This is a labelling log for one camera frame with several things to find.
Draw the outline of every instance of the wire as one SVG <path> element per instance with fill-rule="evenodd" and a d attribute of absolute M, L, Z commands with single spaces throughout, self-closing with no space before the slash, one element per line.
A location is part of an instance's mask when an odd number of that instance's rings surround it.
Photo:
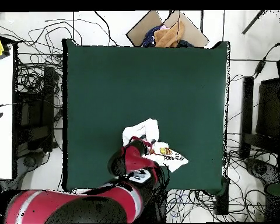
<path fill-rule="evenodd" d="M 178 11 L 178 29 L 177 29 L 177 34 L 176 34 L 176 42 L 178 43 L 178 39 L 177 39 L 177 36 L 179 35 L 179 30 L 180 30 L 180 10 Z"/>
<path fill-rule="evenodd" d="M 74 19 L 74 20 L 68 20 L 68 19 L 54 19 L 54 20 L 45 20 L 45 22 L 52 22 L 52 21 L 55 21 L 55 20 L 67 20 L 67 21 L 77 21 L 77 20 L 81 20 L 81 21 L 83 21 L 83 22 L 88 22 L 87 20 L 83 20 L 83 19 Z M 95 22 L 88 22 L 88 23 L 98 25 L 98 26 L 102 29 L 102 31 L 104 31 L 105 34 L 109 37 L 109 39 L 112 40 L 116 46 L 119 46 L 119 45 L 110 37 L 110 35 L 107 34 L 107 32 L 101 27 L 101 25 L 99 25 L 98 23 L 95 23 Z"/>
<path fill-rule="evenodd" d="M 110 44 L 110 40 L 112 40 L 112 38 L 111 38 L 111 36 L 110 36 L 110 28 L 109 28 L 109 25 L 108 25 L 108 23 L 95 11 L 95 14 L 101 19 L 101 20 L 103 20 L 103 22 L 107 25 L 107 27 L 108 27 L 108 33 L 109 33 L 109 42 L 108 42 L 108 46 L 109 46 L 109 44 Z"/>
<path fill-rule="evenodd" d="M 222 41 L 224 41 L 224 31 L 225 31 L 225 10 L 223 12 Z"/>
<path fill-rule="evenodd" d="M 271 50 L 273 50 L 274 47 L 280 46 L 280 42 L 276 43 L 271 49 L 269 49 L 269 51 L 267 52 L 267 54 L 264 56 L 264 60 L 267 58 L 268 54 L 270 53 Z"/>

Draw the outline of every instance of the green tablecloth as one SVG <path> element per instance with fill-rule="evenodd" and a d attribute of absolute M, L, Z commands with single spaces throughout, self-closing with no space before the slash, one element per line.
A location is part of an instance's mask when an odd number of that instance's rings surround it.
<path fill-rule="evenodd" d="M 227 43 L 213 49 L 63 44 L 66 190 L 111 179 L 107 162 L 121 148 L 124 128 L 154 118 L 160 141 L 189 160 L 170 174 L 168 189 L 220 191 Z"/>

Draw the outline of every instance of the cable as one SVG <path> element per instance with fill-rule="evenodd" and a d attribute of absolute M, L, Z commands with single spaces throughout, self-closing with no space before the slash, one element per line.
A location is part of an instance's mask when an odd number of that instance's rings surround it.
<path fill-rule="evenodd" d="M 73 19 L 73 20 L 68 20 L 68 19 L 54 19 L 54 20 L 45 20 L 45 22 L 52 22 L 52 21 L 55 21 L 55 20 L 67 20 L 67 21 L 77 21 L 77 20 L 81 20 L 81 21 L 83 21 L 83 22 L 88 22 L 87 20 L 83 20 L 83 19 Z M 107 32 L 101 27 L 101 25 L 99 25 L 98 23 L 95 23 L 95 22 L 88 22 L 88 23 L 98 25 L 98 26 L 102 29 L 102 31 L 104 31 L 105 34 L 109 37 L 109 39 L 112 40 L 116 46 L 119 46 L 119 45 L 109 36 L 109 34 L 107 34 Z"/>
<path fill-rule="evenodd" d="M 179 30 L 180 30 L 180 10 L 178 11 L 178 29 L 177 29 L 177 34 L 176 34 L 176 42 L 179 43 L 177 36 L 179 35 Z"/>
<path fill-rule="evenodd" d="M 109 33 L 109 42 L 108 42 L 108 46 L 109 46 L 109 44 L 110 44 L 110 40 L 112 40 L 112 38 L 111 38 L 111 36 L 110 36 L 110 28 L 109 28 L 109 25 L 108 25 L 108 23 L 95 11 L 95 14 L 99 17 L 99 18 L 101 18 L 102 20 L 103 20 L 103 22 L 107 25 L 107 27 L 108 27 L 108 33 Z"/>
<path fill-rule="evenodd" d="M 225 30 L 225 10 L 223 12 L 222 41 L 224 41 L 224 30 Z"/>
<path fill-rule="evenodd" d="M 268 54 L 271 52 L 271 50 L 274 49 L 274 47 L 277 47 L 277 46 L 280 46 L 280 42 L 276 43 L 271 49 L 269 49 L 269 51 L 266 53 L 264 58 L 261 61 L 259 61 L 259 63 L 257 64 L 257 67 L 255 69 L 256 76 L 254 79 L 256 79 L 257 76 L 261 73 L 261 71 L 263 71 L 263 68 L 265 66 L 265 60 L 267 59 Z"/>

